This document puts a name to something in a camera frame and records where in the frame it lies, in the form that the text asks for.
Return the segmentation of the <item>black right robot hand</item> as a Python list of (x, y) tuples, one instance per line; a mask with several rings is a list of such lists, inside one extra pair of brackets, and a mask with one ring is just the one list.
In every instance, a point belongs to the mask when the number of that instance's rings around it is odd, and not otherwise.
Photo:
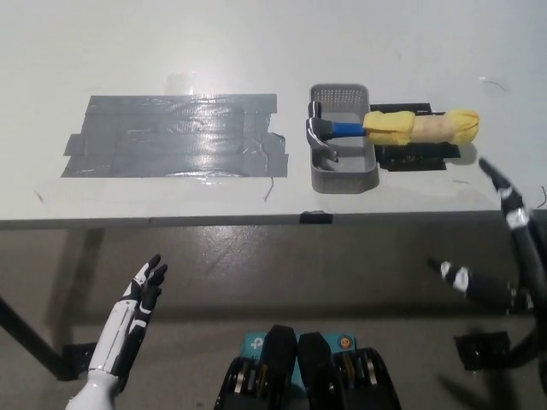
[(519, 265), (518, 284), (513, 286), (450, 261), (431, 258), (427, 265), (468, 300), (509, 313), (532, 312), (537, 320), (545, 320), (546, 240), (515, 186), (487, 159), (479, 159), (479, 167), (491, 179), (500, 198)]

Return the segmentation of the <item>white and black left hand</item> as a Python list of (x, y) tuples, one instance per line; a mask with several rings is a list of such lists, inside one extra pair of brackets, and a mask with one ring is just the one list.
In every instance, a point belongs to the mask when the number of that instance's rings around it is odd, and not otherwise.
[(168, 270), (154, 255), (114, 304), (94, 349), (87, 379), (67, 409), (114, 409), (147, 332)]

